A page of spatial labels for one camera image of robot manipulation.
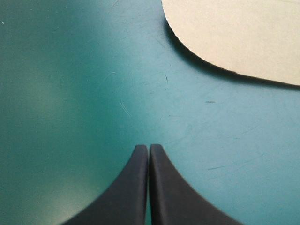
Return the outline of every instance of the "dark mark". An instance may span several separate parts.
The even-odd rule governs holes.
[[[216,170],[216,169],[220,169],[220,168],[223,168],[223,167],[225,167],[225,166],[218,166],[218,167],[213,167],[213,168],[210,168],[210,169],[207,169],[207,170]]]

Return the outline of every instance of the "green table surface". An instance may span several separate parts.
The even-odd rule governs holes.
[[[245,224],[300,223],[299,88],[203,63],[160,0],[0,1],[0,224],[72,217],[138,143]]]

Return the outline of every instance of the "curved black object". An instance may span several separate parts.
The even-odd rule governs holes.
[[[241,225],[198,195],[171,163],[163,147],[150,147],[153,225]]]
[[[137,145],[111,186],[64,225],[143,225],[147,178],[148,150]]]

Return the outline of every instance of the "scratch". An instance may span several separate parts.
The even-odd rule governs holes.
[[[249,162],[251,162],[251,161],[253,161],[253,160],[259,159],[259,158],[262,157],[262,156],[264,156],[264,153],[261,154],[261,155],[258,156],[258,157],[255,157],[255,158],[249,159],[249,160],[247,160],[247,161],[244,161],[244,163],[249,163]]]
[[[115,4],[117,4],[120,0],[116,0],[113,5],[112,5],[112,8],[115,6]]]
[[[208,179],[208,180],[213,180],[213,179],[217,179],[217,178],[220,178],[220,177],[225,177],[225,176],[231,175],[231,174],[237,172],[238,170],[240,170],[241,168],[243,168],[243,167],[246,166],[246,165],[247,165],[247,164],[244,164],[244,165],[240,166],[239,168],[237,168],[237,169],[235,169],[235,170],[233,170],[233,171],[231,171],[231,172],[229,172],[229,173],[226,173],[226,174],[224,174],[224,175],[220,175],[220,176],[217,176],[217,177],[213,177],[213,178],[210,178],[210,179]]]
[[[102,84],[107,80],[108,77],[110,77],[111,75],[115,74],[116,72],[111,72],[108,75],[106,75],[106,77],[101,81],[101,83],[99,84],[99,87],[102,86]]]
[[[124,103],[123,103],[122,100],[120,101],[120,105],[121,105],[122,109],[124,110],[124,112],[125,112],[129,117],[131,117],[130,112],[129,112],[128,109],[125,107],[125,105],[124,105]]]
[[[255,127],[251,128],[251,129],[249,129],[249,130],[246,130],[246,131],[242,132],[241,135],[246,134],[246,133],[248,133],[248,132],[254,130],[254,129],[257,128],[257,127],[258,127],[258,126],[255,126]]]
[[[227,137],[227,138],[240,139],[239,137]]]
[[[221,168],[223,168],[223,167],[225,167],[225,166],[222,165],[222,166],[218,166],[218,167],[209,168],[209,169],[207,169],[207,170],[216,170],[216,169],[221,169]]]
[[[153,36],[154,38],[155,38],[155,40],[157,40],[157,42],[161,45],[161,46],[163,46],[164,48],[165,48],[165,46],[163,45],[163,43],[161,43],[155,36]]]

